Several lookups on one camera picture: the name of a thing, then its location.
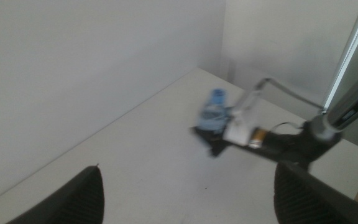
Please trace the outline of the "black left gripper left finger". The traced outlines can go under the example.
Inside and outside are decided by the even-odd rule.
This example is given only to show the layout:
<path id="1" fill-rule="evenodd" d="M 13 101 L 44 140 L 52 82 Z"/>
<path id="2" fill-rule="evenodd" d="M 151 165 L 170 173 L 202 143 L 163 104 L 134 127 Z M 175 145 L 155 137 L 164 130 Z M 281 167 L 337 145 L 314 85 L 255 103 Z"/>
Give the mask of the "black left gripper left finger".
<path id="1" fill-rule="evenodd" d="M 104 187 L 98 166 L 88 166 L 10 224 L 102 224 Z"/>

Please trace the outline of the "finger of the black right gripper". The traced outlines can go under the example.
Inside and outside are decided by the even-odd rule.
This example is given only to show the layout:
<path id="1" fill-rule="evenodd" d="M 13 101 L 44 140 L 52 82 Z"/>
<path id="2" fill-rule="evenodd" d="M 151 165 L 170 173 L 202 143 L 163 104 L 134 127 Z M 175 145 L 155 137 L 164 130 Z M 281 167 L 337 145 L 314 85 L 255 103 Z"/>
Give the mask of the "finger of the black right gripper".
<path id="1" fill-rule="evenodd" d="M 229 143 L 223 139 L 223 133 L 206 131 L 199 127 L 193 127 L 193 132 L 209 146 L 209 154 L 212 157 L 219 157 L 229 146 Z"/>

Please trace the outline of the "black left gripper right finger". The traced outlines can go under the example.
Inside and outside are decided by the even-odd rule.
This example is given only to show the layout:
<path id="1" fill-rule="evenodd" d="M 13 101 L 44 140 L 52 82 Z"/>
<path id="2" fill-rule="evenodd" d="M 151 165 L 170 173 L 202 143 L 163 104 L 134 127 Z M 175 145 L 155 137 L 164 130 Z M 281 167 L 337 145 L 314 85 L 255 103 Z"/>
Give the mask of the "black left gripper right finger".
<path id="1" fill-rule="evenodd" d="M 279 223 L 358 223 L 358 202 L 290 161 L 276 166 L 273 205 Z"/>

